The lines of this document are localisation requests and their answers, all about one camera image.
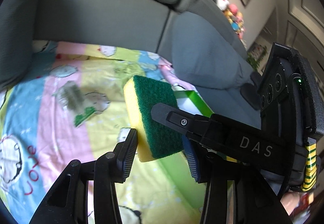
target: red text on blanket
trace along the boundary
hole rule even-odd
[[[37,158],[35,157],[36,148],[34,146],[28,146],[27,151],[30,154],[30,156],[28,156],[28,159],[32,159],[33,162],[34,162],[34,165],[32,166],[32,168],[28,172],[28,176],[29,176],[30,181],[27,180],[27,185],[29,186],[30,190],[28,190],[28,192],[25,192],[26,196],[33,193],[33,186],[32,186],[31,183],[36,182],[39,179],[38,172],[36,170],[34,170],[34,168],[36,166],[38,166],[38,164],[39,164]]]

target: camera lens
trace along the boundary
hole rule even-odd
[[[280,89],[281,89],[281,76],[279,73],[277,73],[277,75],[276,75],[274,87],[275,87],[276,91],[280,91]]]
[[[273,98],[273,89],[272,89],[272,85],[269,84],[268,88],[267,88],[267,100],[268,103],[270,103],[272,101]]]
[[[265,105],[265,97],[263,95],[261,99],[261,107],[264,108],[264,105]]]

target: green and yellow sponge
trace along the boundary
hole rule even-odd
[[[138,133],[137,153],[141,162],[183,150],[181,134],[151,118],[151,109],[159,102],[178,107],[170,84],[134,76],[124,86],[124,96],[131,127]]]

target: cartoon print blanket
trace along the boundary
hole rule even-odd
[[[73,159],[93,161],[124,141],[129,120],[123,86],[133,75],[195,88],[174,75],[157,54],[124,48],[35,41],[32,67],[13,88],[0,93],[0,196],[19,224],[29,223],[46,192]],[[72,80],[97,114],[75,128],[53,93]],[[88,214],[93,219],[92,184]],[[116,184],[120,206],[140,211],[142,223],[198,223],[156,161],[139,163]]]

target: black device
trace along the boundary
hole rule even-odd
[[[272,47],[258,93],[261,130],[221,115],[193,115],[163,103],[151,110],[153,120],[189,139],[191,149],[186,154],[194,156],[192,176],[198,183],[207,183],[201,224],[226,223],[229,180],[234,181],[235,224],[291,223],[280,199],[289,188],[303,191],[306,146],[324,132],[322,100],[308,61],[279,44]],[[131,129],[125,142],[97,161],[71,161],[30,224],[87,223],[89,180],[94,180],[96,224],[121,224],[114,183],[123,183],[129,176],[136,147],[137,131]],[[220,153],[239,162],[226,161]],[[280,183],[277,195],[265,178]]]

